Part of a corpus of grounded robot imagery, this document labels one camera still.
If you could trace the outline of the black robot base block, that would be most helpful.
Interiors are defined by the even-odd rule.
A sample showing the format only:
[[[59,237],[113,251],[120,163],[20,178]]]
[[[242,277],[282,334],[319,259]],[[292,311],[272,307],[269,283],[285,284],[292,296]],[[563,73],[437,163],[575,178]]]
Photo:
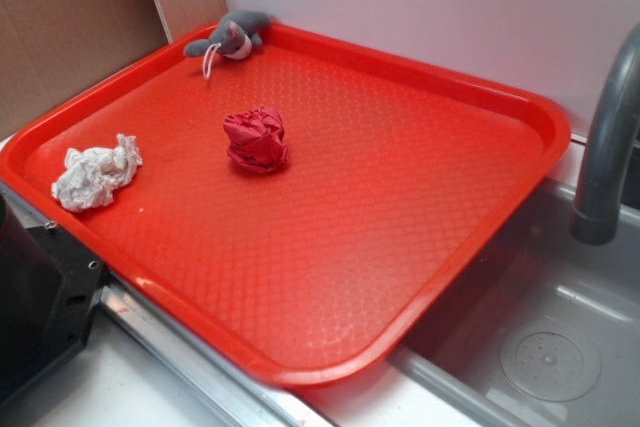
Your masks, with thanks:
[[[26,227],[1,200],[1,407],[81,352],[107,276],[63,227]]]

